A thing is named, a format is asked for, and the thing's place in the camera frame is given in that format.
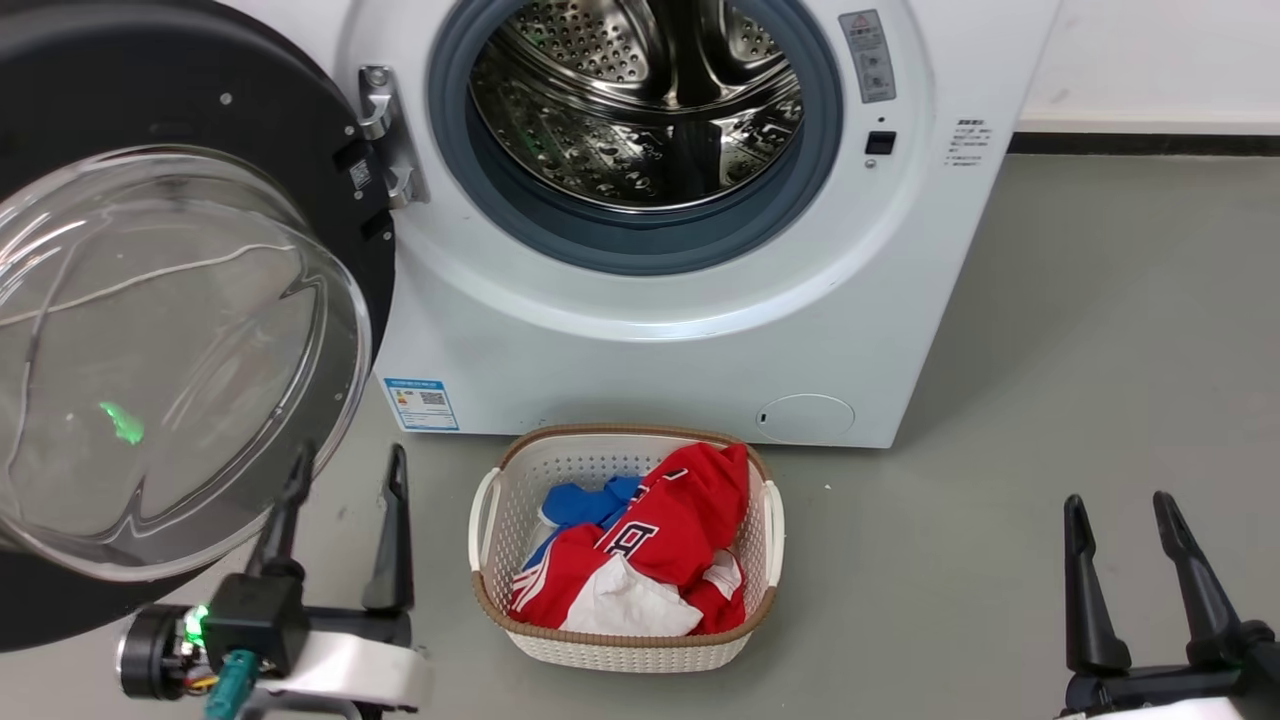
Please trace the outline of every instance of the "blue label sticker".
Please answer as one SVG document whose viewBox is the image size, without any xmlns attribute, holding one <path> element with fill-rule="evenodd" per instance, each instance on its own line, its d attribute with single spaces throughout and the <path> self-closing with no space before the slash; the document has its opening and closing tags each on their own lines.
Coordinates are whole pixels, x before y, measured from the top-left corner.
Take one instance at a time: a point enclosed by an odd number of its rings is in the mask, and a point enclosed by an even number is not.
<svg viewBox="0 0 1280 720">
<path fill-rule="evenodd" d="M 396 409 L 401 428 L 408 432 L 457 432 L 449 393 L 440 380 L 384 378 L 387 397 Z"/>
</svg>

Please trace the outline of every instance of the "laundry basket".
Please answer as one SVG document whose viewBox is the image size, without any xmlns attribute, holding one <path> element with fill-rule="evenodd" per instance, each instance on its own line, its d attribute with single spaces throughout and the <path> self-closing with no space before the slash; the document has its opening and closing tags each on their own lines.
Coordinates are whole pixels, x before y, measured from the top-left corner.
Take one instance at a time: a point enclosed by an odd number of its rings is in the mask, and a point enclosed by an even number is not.
<svg viewBox="0 0 1280 720">
<path fill-rule="evenodd" d="M 520 650 L 544 662 L 618 673 L 712 670 L 742 651 L 773 606 L 785 538 L 782 497 L 755 451 L 749 462 L 751 503 L 731 548 L 746 575 L 742 625 L 714 635 L 621 637 L 553 630 L 507 616 L 511 579 L 529 557 L 548 489 L 570 482 L 599 489 L 614 475 L 645 475 L 677 448 L 696 442 L 727 447 L 740 441 L 675 428 L 563 425 L 512 445 L 476 491 L 467 550 L 480 607 Z"/>
</svg>

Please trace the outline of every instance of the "stainless steel drum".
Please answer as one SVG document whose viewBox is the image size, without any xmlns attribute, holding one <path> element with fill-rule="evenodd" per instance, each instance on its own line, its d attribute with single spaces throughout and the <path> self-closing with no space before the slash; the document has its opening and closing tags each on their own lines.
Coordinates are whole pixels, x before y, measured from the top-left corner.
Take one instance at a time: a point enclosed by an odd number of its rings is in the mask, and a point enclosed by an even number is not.
<svg viewBox="0 0 1280 720">
<path fill-rule="evenodd" d="M 520 165 L 628 213 L 749 183 L 804 114 L 768 31 L 721 0 L 530 3 L 485 46 L 471 92 Z"/>
</svg>

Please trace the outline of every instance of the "white wall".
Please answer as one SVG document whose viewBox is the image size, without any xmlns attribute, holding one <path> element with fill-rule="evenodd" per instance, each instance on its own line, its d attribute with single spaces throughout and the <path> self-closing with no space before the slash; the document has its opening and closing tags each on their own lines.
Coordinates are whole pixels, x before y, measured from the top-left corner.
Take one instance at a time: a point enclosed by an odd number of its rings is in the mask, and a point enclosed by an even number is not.
<svg viewBox="0 0 1280 720">
<path fill-rule="evenodd" d="M 1019 129 L 1280 135 L 1280 0 L 1064 0 Z"/>
</svg>

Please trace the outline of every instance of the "basket handle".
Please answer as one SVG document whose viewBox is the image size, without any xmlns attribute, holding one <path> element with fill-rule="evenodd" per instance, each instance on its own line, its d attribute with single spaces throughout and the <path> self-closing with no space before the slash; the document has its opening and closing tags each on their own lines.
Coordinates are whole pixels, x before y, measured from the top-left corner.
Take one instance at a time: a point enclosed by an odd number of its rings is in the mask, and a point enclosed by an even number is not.
<svg viewBox="0 0 1280 720">
<path fill-rule="evenodd" d="M 773 537 L 769 538 L 772 546 L 769 547 L 769 587 L 778 587 L 778 580 L 782 579 L 782 551 L 786 550 L 787 544 L 787 521 L 782 512 L 782 493 L 778 492 L 778 486 L 773 484 L 773 480 L 764 483 L 764 489 L 769 492 L 768 496 L 768 511 L 769 511 L 769 529 Z"/>
<path fill-rule="evenodd" d="M 502 468 L 494 468 L 489 470 L 489 474 L 480 480 L 480 487 L 476 488 L 476 496 L 471 501 L 471 520 L 467 523 L 467 557 L 471 560 L 471 571 L 480 571 L 480 524 L 484 523 L 484 518 L 480 515 L 492 515 L 493 507 L 489 507 L 489 512 L 484 512 L 485 502 L 489 500 L 489 495 L 493 492 L 493 482 L 502 473 Z M 485 537 L 483 538 L 484 544 L 489 544 L 489 533 L 493 532 L 493 525 L 490 523 L 484 523 Z"/>
</svg>

